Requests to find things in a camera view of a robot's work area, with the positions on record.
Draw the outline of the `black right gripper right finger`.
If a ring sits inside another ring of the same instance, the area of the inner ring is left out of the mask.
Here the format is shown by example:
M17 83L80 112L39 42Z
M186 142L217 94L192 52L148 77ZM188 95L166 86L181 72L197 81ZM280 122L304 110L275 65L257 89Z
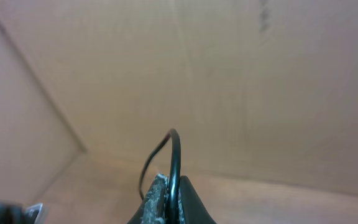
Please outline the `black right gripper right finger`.
M180 177L178 214L179 224L216 224L185 175Z

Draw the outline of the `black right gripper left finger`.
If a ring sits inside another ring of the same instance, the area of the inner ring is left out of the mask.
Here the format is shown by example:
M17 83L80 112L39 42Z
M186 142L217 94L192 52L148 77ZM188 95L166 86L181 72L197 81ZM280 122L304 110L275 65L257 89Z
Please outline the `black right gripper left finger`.
M138 210L128 224L164 224L167 177L157 174Z

